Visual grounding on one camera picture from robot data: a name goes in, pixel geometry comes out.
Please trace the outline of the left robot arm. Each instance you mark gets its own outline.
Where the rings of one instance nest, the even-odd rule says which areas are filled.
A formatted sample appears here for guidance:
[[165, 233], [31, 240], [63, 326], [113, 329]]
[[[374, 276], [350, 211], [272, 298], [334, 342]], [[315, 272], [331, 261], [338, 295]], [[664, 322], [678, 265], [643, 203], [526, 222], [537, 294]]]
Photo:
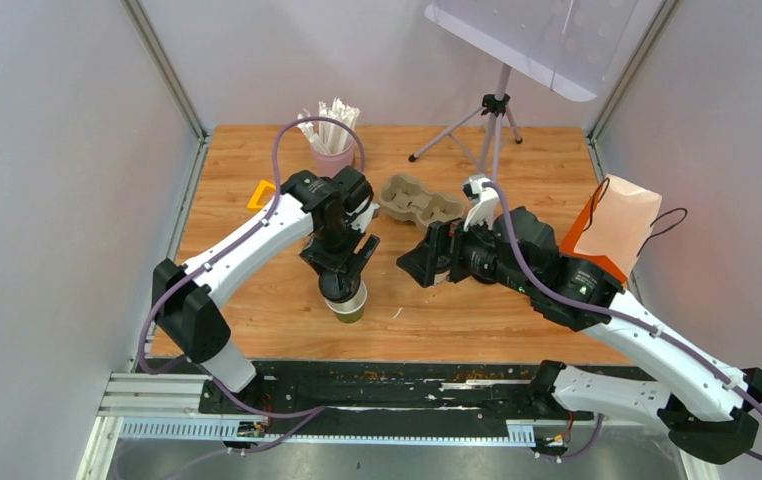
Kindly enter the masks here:
[[380, 243], [367, 232], [377, 209], [371, 184], [353, 167], [332, 178], [293, 174], [258, 214], [209, 250], [182, 265], [160, 262], [149, 317], [226, 387], [228, 404], [253, 412], [264, 389], [232, 340], [222, 306], [269, 260], [303, 241], [300, 257], [317, 275], [325, 305], [339, 321], [356, 322], [368, 297], [361, 274]]

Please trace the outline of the orange paper bag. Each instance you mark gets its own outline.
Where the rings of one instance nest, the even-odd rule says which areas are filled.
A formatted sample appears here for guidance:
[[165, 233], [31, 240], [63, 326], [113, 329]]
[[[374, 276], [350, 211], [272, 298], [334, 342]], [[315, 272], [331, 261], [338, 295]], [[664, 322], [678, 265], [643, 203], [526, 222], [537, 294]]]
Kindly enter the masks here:
[[600, 182], [559, 245], [624, 285], [662, 216], [662, 195], [615, 175]]

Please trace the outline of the green paper cup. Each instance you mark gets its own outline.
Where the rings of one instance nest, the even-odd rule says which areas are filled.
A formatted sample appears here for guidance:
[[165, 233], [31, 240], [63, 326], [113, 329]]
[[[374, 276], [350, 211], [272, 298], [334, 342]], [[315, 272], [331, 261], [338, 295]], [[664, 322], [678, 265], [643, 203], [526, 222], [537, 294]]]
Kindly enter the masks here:
[[362, 318], [367, 296], [368, 291], [366, 284], [361, 282], [355, 295], [351, 299], [345, 302], [325, 300], [325, 304], [333, 312], [335, 318], [339, 322], [353, 324]]

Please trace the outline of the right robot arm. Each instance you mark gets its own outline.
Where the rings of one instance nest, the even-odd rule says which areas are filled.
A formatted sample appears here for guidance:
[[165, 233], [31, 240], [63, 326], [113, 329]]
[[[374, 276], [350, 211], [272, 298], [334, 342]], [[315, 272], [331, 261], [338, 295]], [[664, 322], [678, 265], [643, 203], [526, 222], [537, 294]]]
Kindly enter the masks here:
[[636, 422], [680, 449], [721, 465], [753, 449], [762, 369], [738, 369], [697, 352], [596, 264], [562, 254], [552, 227], [518, 207], [492, 226], [431, 224], [397, 264], [420, 286], [474, 278], [527, 296], [545, 319], [621, 352], [642, 380], [543, 361], [528, 390], [541, 417], [562, 409]]

